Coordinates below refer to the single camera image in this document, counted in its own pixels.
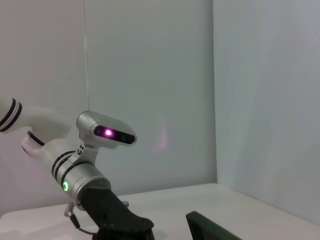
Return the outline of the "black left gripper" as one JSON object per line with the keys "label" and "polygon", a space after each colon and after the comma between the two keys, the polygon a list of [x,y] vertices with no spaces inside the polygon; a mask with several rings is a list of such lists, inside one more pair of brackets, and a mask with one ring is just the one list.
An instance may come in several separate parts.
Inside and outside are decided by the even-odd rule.
{"label": "black left gripper", "polygon": [[87,188],[80,205],[98,226],[93,240],[154,239],[154,223],[131,212],[110,189]]}

